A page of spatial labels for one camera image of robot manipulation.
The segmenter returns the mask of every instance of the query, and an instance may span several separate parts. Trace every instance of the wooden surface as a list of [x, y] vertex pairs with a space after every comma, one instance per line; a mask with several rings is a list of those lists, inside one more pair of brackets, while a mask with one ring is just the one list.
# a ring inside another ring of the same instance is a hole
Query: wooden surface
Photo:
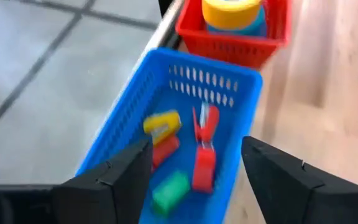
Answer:
[[[261, 71], [251, 135], [358, 184], [358, 1], [293, 0], [292, 25]], [[242, 163], [226, 223], [265, 223]]]

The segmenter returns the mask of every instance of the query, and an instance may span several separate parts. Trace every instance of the red block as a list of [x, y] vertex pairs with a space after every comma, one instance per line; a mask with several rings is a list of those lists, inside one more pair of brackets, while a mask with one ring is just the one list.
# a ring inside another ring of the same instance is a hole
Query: red block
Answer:
[[216, 153], [211, 148], [197, 147], [193, 171], [193, 190], [211, 193], [216, 165]]
[[171, 136], [158, 143], [153, 148], [153, 170], [155, 170], [167, 157], [171, 156], [180, 145], [179, 139], [172, 134]]

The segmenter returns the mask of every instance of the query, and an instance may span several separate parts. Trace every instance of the red plastic basket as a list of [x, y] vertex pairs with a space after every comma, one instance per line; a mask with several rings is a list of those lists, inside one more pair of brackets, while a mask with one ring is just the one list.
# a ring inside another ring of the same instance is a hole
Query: red plastic basket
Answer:
[[265, 0], [267, 38], [211, 34], [201, 11], [201, 0], [186, 0], [176, 31], [192, 54], [260, 69], [291, 34], [290, 0]]

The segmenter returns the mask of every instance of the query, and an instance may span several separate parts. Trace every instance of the gray tile floor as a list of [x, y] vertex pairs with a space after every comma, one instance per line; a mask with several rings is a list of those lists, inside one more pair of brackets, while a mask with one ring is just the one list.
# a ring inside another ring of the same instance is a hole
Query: gray tile floor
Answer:
[[0, 184], [58, 184], [74, 175], [153, 33], [122, 20], [160, 19], [157, 0], [97, 0], [100, 6], [126, 18], [73, 21], [74, 12], [0, 0]]

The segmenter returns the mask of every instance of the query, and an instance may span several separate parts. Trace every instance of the blue basket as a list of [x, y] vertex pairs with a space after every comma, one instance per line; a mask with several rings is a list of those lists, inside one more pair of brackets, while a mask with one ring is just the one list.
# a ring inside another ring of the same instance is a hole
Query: blue basket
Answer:
[[[77, 172], [94, 167], [141, 138], [143, 120], [154, 113], [175, 109], [182, 128], [177, 133], [180, 147], [150, 179], [140, 223], [222, 223], [236, 179], [241, 139], [252, 124], [262, 87], [255, 70], [168, 49], [150, 51], [99, 137]], [[151, 209], [151, 191], [175, 170], [191, 180], [195, 163], [192, 107], [200, 113], [201, 102], [219, 108], [219, 124], [213, 139], [217, 164], [213, 194], [190, 192], [168, 218]]]

